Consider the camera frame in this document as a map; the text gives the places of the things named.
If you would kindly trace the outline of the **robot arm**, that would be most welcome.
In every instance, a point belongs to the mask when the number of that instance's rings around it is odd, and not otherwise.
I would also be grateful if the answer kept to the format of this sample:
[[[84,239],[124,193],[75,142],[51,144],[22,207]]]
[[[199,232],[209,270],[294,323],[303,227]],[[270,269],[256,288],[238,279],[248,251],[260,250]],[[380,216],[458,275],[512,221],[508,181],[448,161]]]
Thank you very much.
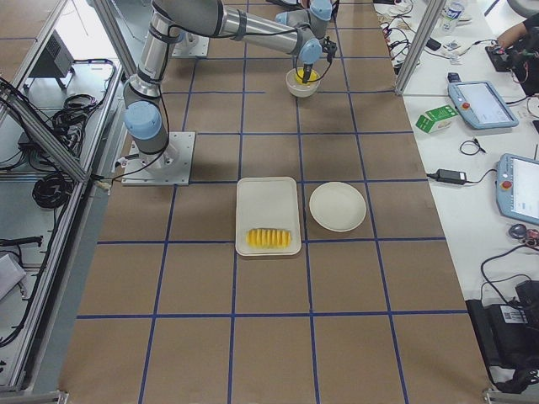
[[[211,39],[244,41],[295,57],[296,80],[311,85],[321,77],[314,64],[333,60],[337,46],[326,36],[334,12],[330,1],[269,20],[221,1],[154,1],[146,42],[135,73],[124,89],[125,127],[138,149],[142,168],[166,169],[178,153],[172,145],[163,104],[162,81],[173,55],[205,57]]]

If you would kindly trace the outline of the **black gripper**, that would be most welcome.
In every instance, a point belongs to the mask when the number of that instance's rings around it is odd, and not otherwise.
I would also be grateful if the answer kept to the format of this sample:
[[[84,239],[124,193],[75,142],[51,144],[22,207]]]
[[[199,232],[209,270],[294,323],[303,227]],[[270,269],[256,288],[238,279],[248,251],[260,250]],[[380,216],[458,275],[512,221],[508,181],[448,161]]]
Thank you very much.
[[[326,36],[322,41],[323,53],[326,55],[327,63],[332,63],[338,51],[337,44]],[[304,64],[302,68],[302,82],[310,82],[312,75],[312,64]]]

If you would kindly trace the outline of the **person hand at desk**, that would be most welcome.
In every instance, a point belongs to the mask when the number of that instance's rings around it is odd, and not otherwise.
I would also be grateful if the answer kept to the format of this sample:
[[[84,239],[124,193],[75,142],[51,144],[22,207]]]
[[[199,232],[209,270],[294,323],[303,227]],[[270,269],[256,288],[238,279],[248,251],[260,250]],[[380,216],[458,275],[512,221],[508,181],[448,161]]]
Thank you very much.
[[[508,28],[505,32],[503,32],[497,39],[498,45],[501,48],[508,49],[510,48],[515,42],[520,40],[521,38],[525,37],[527,34],[527,30],[525,25],[523,24],[516,24],[510,28]]]

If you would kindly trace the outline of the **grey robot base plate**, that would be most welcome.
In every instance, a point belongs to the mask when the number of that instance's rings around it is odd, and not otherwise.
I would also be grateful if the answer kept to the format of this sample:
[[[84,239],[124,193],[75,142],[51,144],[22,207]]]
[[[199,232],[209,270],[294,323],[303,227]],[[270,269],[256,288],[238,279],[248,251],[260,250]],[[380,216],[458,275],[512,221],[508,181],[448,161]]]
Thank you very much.
[[[141,154],[132,141],[130,154],[137,154],[137,157],[127,161],[121,183],[125,186],[187,186],[194,148],[194,132],[171,132],[168,148],[151,163],[155,157]]]

